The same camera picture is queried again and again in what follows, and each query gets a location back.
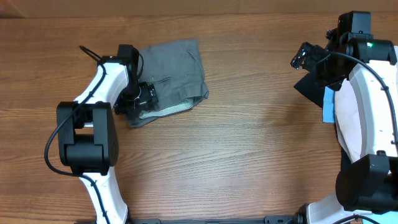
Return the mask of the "beige shorts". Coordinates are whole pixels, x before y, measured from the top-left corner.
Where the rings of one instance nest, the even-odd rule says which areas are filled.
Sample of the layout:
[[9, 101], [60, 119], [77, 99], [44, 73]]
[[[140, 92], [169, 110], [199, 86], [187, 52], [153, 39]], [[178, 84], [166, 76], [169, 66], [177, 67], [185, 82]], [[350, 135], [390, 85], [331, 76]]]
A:
[[397, 111], [397, 65], [381, 60], [356, 64], [335, 93], [338, 141], [351, 162], [377, 151], [397, 156], [390, 105]]

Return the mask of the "light blue garment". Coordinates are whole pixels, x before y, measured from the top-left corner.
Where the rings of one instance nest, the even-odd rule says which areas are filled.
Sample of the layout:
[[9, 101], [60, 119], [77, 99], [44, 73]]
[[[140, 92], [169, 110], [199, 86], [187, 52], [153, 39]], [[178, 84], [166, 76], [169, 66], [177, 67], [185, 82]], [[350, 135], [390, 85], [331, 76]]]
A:
[[335, 123], [335, 91], [325, 87], [322, 115], [324, 123]]

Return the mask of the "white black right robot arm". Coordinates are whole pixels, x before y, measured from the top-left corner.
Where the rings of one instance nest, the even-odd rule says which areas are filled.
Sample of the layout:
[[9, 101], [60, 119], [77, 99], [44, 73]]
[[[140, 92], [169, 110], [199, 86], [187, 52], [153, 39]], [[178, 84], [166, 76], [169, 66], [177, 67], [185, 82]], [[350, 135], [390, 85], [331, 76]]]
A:
[[374, 38], [366, 11], [340, 15], [326, 38], [325, 47], [304, 42], [290, 64], [307, 71], [295, 89], [332, 109], [350, 165], [335, 191], [302, 205], [292, 223], [371, 221], [397, 210], [397, 47]]

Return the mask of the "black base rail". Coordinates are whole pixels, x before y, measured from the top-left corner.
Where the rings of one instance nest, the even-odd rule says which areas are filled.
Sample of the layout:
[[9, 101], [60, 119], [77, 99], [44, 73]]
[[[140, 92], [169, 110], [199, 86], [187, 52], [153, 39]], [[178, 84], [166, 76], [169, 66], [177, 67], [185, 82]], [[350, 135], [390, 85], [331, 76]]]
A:
[[207, 220], [160, 220], [160, 219], [127, 219], [127, 224], [306, 224], [306, 218], [296, 213], [290, 215], [272, 215], [264, 218], [243, 219], [207, 219]]

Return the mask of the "grey shorts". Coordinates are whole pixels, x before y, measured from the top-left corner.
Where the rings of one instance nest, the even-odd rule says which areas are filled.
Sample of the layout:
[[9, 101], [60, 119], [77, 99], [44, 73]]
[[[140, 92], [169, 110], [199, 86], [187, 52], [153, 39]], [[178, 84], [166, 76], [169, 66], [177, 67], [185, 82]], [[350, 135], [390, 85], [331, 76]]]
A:
[[192, 109], [209, 96], [198, 41], [176, 40], [139, 50], [141, 82], [153, 84], [158, 103], [152, 109], [132, 111], [126, 116], [130, 128]]

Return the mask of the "black folded garment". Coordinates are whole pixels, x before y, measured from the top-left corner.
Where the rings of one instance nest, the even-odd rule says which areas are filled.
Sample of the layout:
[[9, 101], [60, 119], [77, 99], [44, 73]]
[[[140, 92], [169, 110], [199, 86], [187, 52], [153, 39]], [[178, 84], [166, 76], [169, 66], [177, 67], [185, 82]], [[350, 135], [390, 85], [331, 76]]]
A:
[[294, 85], [294, 88], [312, 103], [316, 104], [320, 108], [323, 108], [323, 97], [325, 95], [325, 88], [319, 87], [316, 84], [314, 74], [306, 74]]

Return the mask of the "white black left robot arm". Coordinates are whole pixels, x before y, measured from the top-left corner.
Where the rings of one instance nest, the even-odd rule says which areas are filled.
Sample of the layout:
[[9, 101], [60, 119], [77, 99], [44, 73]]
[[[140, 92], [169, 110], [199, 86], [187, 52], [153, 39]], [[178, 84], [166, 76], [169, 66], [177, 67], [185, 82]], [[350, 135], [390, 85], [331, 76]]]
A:
[[57, 127], [50, 140], [58, 139], [60, 161], [85, 186], [96, 212], [95, 223], [132, 223], [114, 167], [119, 141], [114, 115], [129, 121], [158, 102], [152, 84], [140, 82], [144, 61], [133, 45], [121, 44], [115, 56], [99, 56], [86, 47], [97, 72], [86, 90], [73, 101], [57, 106]]

